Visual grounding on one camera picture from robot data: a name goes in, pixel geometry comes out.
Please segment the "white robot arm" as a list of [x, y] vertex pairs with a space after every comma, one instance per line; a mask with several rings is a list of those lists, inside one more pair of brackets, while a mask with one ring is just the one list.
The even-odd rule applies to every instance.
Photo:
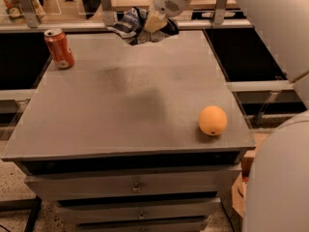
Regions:
[[308, 232], [309, 0], [236, 0], [249, 29], [210, 29], [207, 34], [235, 89], [255, 99], [293, 87], [296, 101], [251, 102], [254, 124], [279, 127], [252, 161], [241, 232]]

